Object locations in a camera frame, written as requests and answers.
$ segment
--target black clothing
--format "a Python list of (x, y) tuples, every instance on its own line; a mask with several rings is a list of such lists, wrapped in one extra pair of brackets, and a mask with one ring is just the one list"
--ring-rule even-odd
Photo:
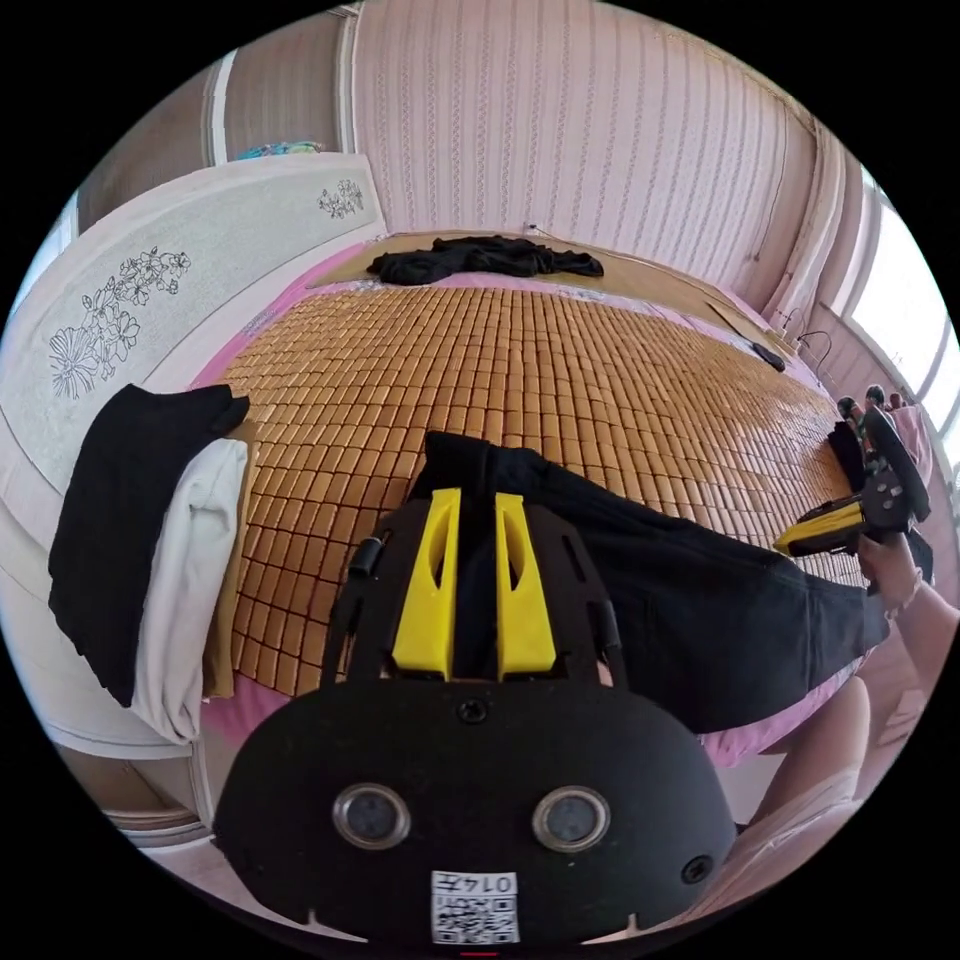
[(630, 688), (694, 733), (779, 713), (888, 634), (880, 598), (866, 590), (625, 500), (532, 450), (442, 433), (427, 434), (425, 449), (410, 497), (461, 490), (461, 667), (472, 659), (487, 673), (495, 657), (497, 492), (577, 528), (616, 611)]
[(384, 283), (404, 287), (436, 283), (455, 273), (502, 273), (535, 277), (541, 273), (575, 273), (602, 277), (603, 266), (587, 253), (560, 253), (538, 243), (507, 237), (462, 237), (434, 240), (432, 250), (384, 253), (367, 267)]
[(50, 548), (57, 625), (124, 707), (164, 516), (190, 461), (243, 422), (226, 386), (156, 395), (132, 384), (91, 425)]

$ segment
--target striped wallpaper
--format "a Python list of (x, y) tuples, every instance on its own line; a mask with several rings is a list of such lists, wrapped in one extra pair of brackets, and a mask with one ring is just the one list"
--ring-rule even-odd
[(391, 230), (533, 222), (758, 309), (781, 280), (813, 138), (702, 44), (592, 0), (367, 0), (355, 58)]

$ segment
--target flower drawing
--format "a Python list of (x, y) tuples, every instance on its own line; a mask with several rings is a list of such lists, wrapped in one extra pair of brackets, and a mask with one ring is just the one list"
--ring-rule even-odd
[(84, 316), (75, 327), (62, 327), (50, 338), (53, 389), (58, 397), (76, 400), (90, 393), (96, 378), (104, 382), (117, 372), (137, 345), (140, 322), (125, 308), (145, 306), (153, 290), (175, 295), (190, 269), (185, 253), (158, 253), (158, 247), (129, 257), (91, 297), (80, 298)]
[(317, 200), (317, 206), (325, 210), (335, 220), (342, 220), (348, 213), (363, 209), (363, 191), (355, 180), (341, 180), (336, 193), (324, 190)]
[(58, 397), (76, 400), (81, 387), (88, 393), (93, 389), (98, 360), (87, 330), (80, 327), (58, 330), (50, 338), (50, 359), (53, 389)]

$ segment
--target qr code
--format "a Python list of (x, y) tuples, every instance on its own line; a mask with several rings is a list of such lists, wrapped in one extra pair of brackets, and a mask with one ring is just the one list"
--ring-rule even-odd
[(433, 874), (433, 942), (519, 943), (514, 874)]

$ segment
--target screw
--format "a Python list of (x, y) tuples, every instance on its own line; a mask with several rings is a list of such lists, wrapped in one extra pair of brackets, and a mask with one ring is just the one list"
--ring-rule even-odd
[(457, 707), (457, 716), (464, 723), (483, 723), (487, 719), (487, 705), (482, 700), (464, 700)]
[(681, 871), (680, 879), (689, 885), (700, 883), (705, 880), (713, 871), (713, 857), (706, 854), (700, 857), (694, 857)]

